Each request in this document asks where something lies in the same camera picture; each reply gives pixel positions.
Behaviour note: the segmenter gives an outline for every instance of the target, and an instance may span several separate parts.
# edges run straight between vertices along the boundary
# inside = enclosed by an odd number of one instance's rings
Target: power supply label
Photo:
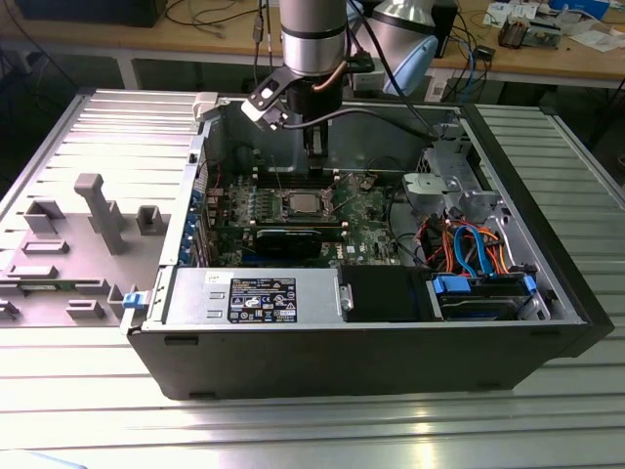
[[[294,278],[233,278],[228,320],[233,324],[297,322]]]

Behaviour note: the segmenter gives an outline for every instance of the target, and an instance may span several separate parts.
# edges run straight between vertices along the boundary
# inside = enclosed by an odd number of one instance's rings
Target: blue latch
[[[149,306],[150,296],[151,296],[151,290],[126,293],[124,295],[124,299],[122,300],[122,306],[124,308],[134,308],[136,310],[144,310]]]
[[[470,293],[471,285],[466,277],[460,276],[438,276],[432,282],[434,292],[441,293]]]
[[[538,289],[538,287],[536,286],[536,281],[534,280],[533,277],[531,276],[525,276],[523,277],[523,281],[525,282],[525,286],[527,287],[527,290],[529,291],[529,293],[536,293],[536,290]]]

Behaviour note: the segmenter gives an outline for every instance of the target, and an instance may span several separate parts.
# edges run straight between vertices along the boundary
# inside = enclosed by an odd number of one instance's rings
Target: side panel
[[[135,332],[171,399],[512,389],[586,326]]]
[[[465,112],[469,125],[495,173],[493,176],[500,181],[514,202],[514,207],[521,214],[522,221],[537,243],[575,312],[592,325],[582,340],[570,344],[559,354],[560,357],[577,357],[606,337],[614,326],[541,212],[538,203],[523,183],[510,158],[502,150],[500,143],[502,145],[503,143],[497,141],[475,106],[465,106]]]

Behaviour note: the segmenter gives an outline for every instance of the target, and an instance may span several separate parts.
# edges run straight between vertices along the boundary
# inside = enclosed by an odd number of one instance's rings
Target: connector
[[[263,17],[257,15],[254,19],[254,30],[252,32],[252,39],[254,39],[255,44],[263,42],[264,27],[265,22],[263,21]]]

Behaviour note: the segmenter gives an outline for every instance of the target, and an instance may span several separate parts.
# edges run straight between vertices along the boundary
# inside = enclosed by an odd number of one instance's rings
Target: black cable
[[[408,236],[408,235],[415,236],[415,234],[404,233],[404,234],[400,234],[399,236],[395,236],[395,233],[393,233],[393,225],[391,224],[391,213],[393,211],[393,203],[395,202],[395,197],[397,193],[399,192],[399,190],[402,188],[402,186],[403,186],[403,183],[401,180],[399,180],[399,182],[396,185],[395,190],[391,193],[391,201],[389,203],[389,210],[387,212],[387,223],[389,225],[389,233],[391,234],[391,242],[394,241],[397,247],[401,249],[403,252],[405,252],[406,254],[408,254],[415,264],[423,264],[421,259],[419,259],[413,252],[410,252],[410,250],[406,246],[404,246],[403,244],[399,242],[400,238]]]
[[[476,78],[475,81],[473,81],[472,83],[465,83],[465,85],[460,88],[460,89],[456,89],[456,91],[454,92],[454,96],[457,95],[458,93],[462,93],[463,91],[465,91],[469,86],[471,86],[473,88],[472,93],[475,93],[475,91],[478,89],[478,87],[476,86],[480,80],[482,80],[482,83],[480,85],[479,88],[479,94],[478,94],[478,101],[479,98],[481,97],[481,93],[483,92],[485,86],[486,86],[486,80],[488,79],[488,71],[490,70],[490,67],[492,66],[491,62],[488,62],[485,59],[482,59],[482,61],[484,62],[484,72],[482,75],[480,75],[478,78]],[[456,82],[453,86],[453,88],[457,88],[458,82]]]
[[[355,49],[357,52],[362,52],[364,51],[364,49],[362,49],[362,46],[360,45],[360,42],[358,41],[358,38],[355,35],[355,32],[350,28],[350,23],[348,22],[347,26],[346,26],[347,30],[348,30],[348,37],[350,39],[352,39],[352,42],[355,45]]]
[[[256,18],[254,18],[254,29],[252,30],[252,39],[254,40],[254,62],[252,71],[254,73],[254,86],[258,86],[258,54],[263,42],[263,34],[265,33],[265,19],[263,18],[263,0],[258,0],[258,10]]]
[[[613,113],[620,108],[620,106],[625,103],[625,97],[617,102],[616,98],[618,97],[619,92],[623,89],[625,85],[625,76],[621,80],[618,88],[612,95],[611,99],[607,102],[607,106],[605,107],[604,115],[597,120],[597,123],[593,127],[591,131],[590,137],[588,138],[588,148],[590,150],[594,149],[595,146],[599,143],[599,140],[602,136],[607,132],[607,129],[612,124],[612,115]]]
[[[7,80],[7,70],[4,65],[4,53],[0,55],[0,69],[2,71],[2,79]],[[15,123],[16,117],[13,112],[13,99],[11,93],[7,93],[7,111],[9,112],[9,121]]]
[[[335,119],[337,117],[342,117],[347,114],[372,115],[373,117],[377,117],[378,119],[384,120],[385,122],[388,122],[389,124],[394,125],[397,129],[401,129],[404,132],[407,132],[408,134],[412,134],[416,137],[427,139],[429,141],[433,141],[437,139],[436,137],[425,134],[421,132],[420,130],[412,129],[408,127],[407,125],[403,124],[402,122],[399,122],[398,120],[394,120],[394,119],[391,119],[390,117],[387,117],[386,115],[382,115],[376,112],[375,110],[364,109],[360,107],[348,107],[345,109],[339,109],[339,110],[335,110],[334,112],[330,112],[329,114],[325,114],[317,119],[309,120],[307,122],[302,122],[301,124],[280,124],[280,127],[286,130],[308,129],[309,127],[313,127],[315,125],[321,124],[327,120]]]
[[[252,73],[254,73],[254,87],[258,86],[258,52],[260,47],[260,43],[257,42],[254,44],[254,63],[252,64]]]
[[[236,19],[236,18],[242,17],[242,16],[244,16],[244,15],[249,15],[249,14],[251,14],[251,13],[256,13],[256,12],[258,11],[257,9],[254,9],[254,10],[247,10],[247,11],[245,11],[245,12],[237,13],[236,15],[232,15],[232,16],[229,16],[229,17],[226,17],[226,18],[221,18],[221,19],[219,19],[219,20],[214,20],[214,21],[200,21],[200,20],[197,20],[197,21],[195,21],[195,22],[185,22],[185,21],[179,21],[179,20],[176,20],[175,18],[172,18],[172,16],[171,16],[171,11],[172,11],[172,9],[173,9],[174,7],[176,7],[176,6],[180,5],[181,3],[185,2],[185,1],[187,1],[187,0],[176,0],[176,1],[175,1],[174,3],[172,3],[169,7],[167,7],[167,10],[165,10],[165,18],[166,18],[167,20],[171,21],[171,22],[174,22],[175,24],[180,24],[180,25],[182,25],[182,26],[210,26],[210,25],[212,25],[212,24],[219,24],[219,23],[221,23],[221,22],[226,22],[226,21],[234,20],[234,19]],[[211,11],[216,11],[216,10],[218,10],[218,9],[208,9],[208,10],[202,10],[201,12],[198,12],[198,13],[195,15],[195,17],[197,18],[197,17],[199,17],[200,15],[202,15],[202,14],[204,14],[204,13],[211,12]]]
[[[273,72],[273,51],[271,50],[271,12],[270,0],[265,0],[265,11],[267,14],[267,44],[270,53],[270,73]]]
[[[28,84],[26,83],[26,77],[28,75],[25,75],[23,73],[21,73],[18,68],[16,67],[15,64],[13,64],[11,62],[11,60],[7,57],[7,55],[4,53],[4,51],[2,50],[2,48],[0,48],[0,61],[2,62],[2,65],[4,65],[4,62],[6,62],[7,64],[9,64],[13,70],[13,72],[15,73],[15,75],[17,76],[17,78],[20,80],[21,86],[23,87],[25,93],[30,96],[31,98],[34,98],[35,100],[35,105],[37,106],[37,108],[43,112],[44,114],[46,114],[48,117],[52,118],[52,119],[57,119],[58,117],[56,115],[51,114],[48,110],[46,110],[45,108],[43,108],[41,106],[41,104],[39,103],[39,100],[45,100],[48,103],[50,103],[51,105],[55,105],[56,107],[60,107],[61,109],[65,109],[65,106],[57,103],[56,101],[54,101],[52,98],[46,96],[46,95],[42,95],[41,93],[37,92],[33,92],[29,87]]]
[[[373,32],[373,29],[371,28],[371,25],[369,24],[369,21],[367,21],[367,18],[360,11],[360,9],[357,7],[357,5],[355,4],[354,0],[348,0],[348,2],[352,6],[352,8],[358,13],[358,15],[360,16],[360,20],[362,21],[362,25],[364,26],[364,28],[369,33],[369,36],[371,37],[371,42],[373,42],[373,45],[375,46],[375,49],[376,49],[376,51],[378,53],[378,56],[380,58],[380,62],[382,63],[382,66],[384,67],[385,72],[387,72],[387,75],[389,75],[389,80],[391,80],[391,83],[393,84],[393,87],[395,88],[395,91],[397,92],[397,94],[399,95],[399,97],[401,98],[403,103],[406,105],[406,107],[408,107],[410,112],[412,112],[412,114],[417,119],[419,119],[419,121],[421,121],[421,123],[425,126],[425,128],[428,129],[428,133],[431,134],[431,138],[433,138],[434,140],[437,140],[438,137],[436,137],[437,133],[435,132],[434,128],[428,123],[428,121],[426,119],[423,118],[423,116],[412,105],[412,103],[410,103],[408,101],[408,98],[406,97],[406,95],[403,93],[403,91],[401,91],[401,88],[399,88],[399,85],[397,84],[397,80],[395,79],[395,76],[393,75],[393,71],[391,70],[391,67],[389,66],[389,63],[387,62],[387,59],[386,59],[386,57],[384,55],[384,51],[382,50],[382,46],[380,45],[380,42],[378,41],[378,38],[375,35],[375,32]]]
[[[387,159],[389,161],[392,161],[397,168],[399,168],[402,172],[407,173],[408,171],[403,167],[403,164],[401,164],[401,161],[399,161],[397,158],[395,158],[394,156],[389,156],[387,154],[382,155],[382,156],[376,156],[375,158],[371,159],[368,163],[367,163],[367,167],[365,168],[365,172],[368,173],[369,171],[371,171],[371,166],[373,165],[373,163],[375,163],[376,161],[380,161],[382,159]]]
[[[50,61],[50,64],[54,65],[57,70],[61,73],[61,75],[69,82],[71,83],[71,85],[75,88],[78,89],[78,85],[76,84],[76,82],[74,80],[72,80],[69,75],[67,73],[65,73],[65,70],[63,70],[61,68],[61,66],[59,64],[57,64],[57,62],[50,57],[50,54],[48,54],[46,51],[44,51],[44,49],[32,38],[30,37],[30,34],[28,34],[25,29],[23,27],[21,27],[21,24],[18,23],[18,20],[16,20],[16,17],[13,16],[13,13],[11,12],[11,9],[9,8],[9,4],[7,3],[7,0],[4,0],[4,8],[7,10],[7,13],[9,14],[9,17],[11,17],[11,21],[13,21],[13,23],[15,24],[15,26],[20,30],[21,34],[23,34],[23,36],[28,39],[28,41],[35,46],[39,52],[41,52],[41,54],[43,54],[44,56],[46,56],[46,58]]]
[[[349,59],[352,56],[352,35],[350,34],[350,22],[345,24],[345,59]]]

